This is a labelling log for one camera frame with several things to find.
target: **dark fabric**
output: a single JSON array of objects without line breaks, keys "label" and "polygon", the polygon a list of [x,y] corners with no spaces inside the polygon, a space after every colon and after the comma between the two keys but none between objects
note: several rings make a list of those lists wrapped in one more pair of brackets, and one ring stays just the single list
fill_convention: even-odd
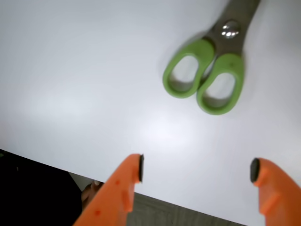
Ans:
[{"label": "dark fabric", "polygon": [[81,191],[66,171],[5,153],[0,174],[0,225],[72,225],[81,214]]}]

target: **hand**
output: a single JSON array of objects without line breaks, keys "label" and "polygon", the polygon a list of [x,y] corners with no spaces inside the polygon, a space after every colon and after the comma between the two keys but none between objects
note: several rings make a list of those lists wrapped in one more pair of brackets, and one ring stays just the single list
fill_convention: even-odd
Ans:
[{"label": "hand", "polygon": [[97,180],[93,181],[93,183],[86,186],[86,188],[81,193],[81,206],[82,210],[92,201],[97,191],[101,188],[103,182],[99,182]]}]

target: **gray floor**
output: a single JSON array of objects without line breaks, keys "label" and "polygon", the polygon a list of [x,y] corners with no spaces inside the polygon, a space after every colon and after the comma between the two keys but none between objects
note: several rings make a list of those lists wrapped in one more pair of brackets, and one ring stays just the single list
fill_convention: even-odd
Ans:
[{"label": "gray floor", "polygon": [[[76,174],[70,175],[81,190],[93,181]],[[135,193],[134,210],[127,217],[127,226],[241,226],[241,224]]]}]

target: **finger hole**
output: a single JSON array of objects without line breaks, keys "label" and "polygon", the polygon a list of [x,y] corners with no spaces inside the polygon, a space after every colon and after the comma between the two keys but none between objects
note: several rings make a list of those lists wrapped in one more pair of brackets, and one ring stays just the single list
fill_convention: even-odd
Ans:
[{"label": "finger hole", "polygon": [[193,56],[185,56],[173,69],[169,82],[176,91],[188,91],[198,70],[198,61]]},{"label": "finger hole", "polygon": [[212,107],[225,106],[230,100],[235,87],[235,78],[230,73],[222,73],[204,93],[204,101]]}]

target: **black rubber tip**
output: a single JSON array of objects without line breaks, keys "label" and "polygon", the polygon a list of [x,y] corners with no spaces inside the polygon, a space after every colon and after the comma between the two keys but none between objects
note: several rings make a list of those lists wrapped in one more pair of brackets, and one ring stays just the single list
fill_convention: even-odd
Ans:
[{"label": "black rubber tip", "polygon": [[260,170],[260,161],[259,159],[255,158],[251,163],[251,182],[254,183],[258,176]]},{"label": "black rubber tip", "polygon": [[140,155],[140,160],[139,160],[139,180],[142,182],[143,178],[143,163],[144,163],[144,155]]}]

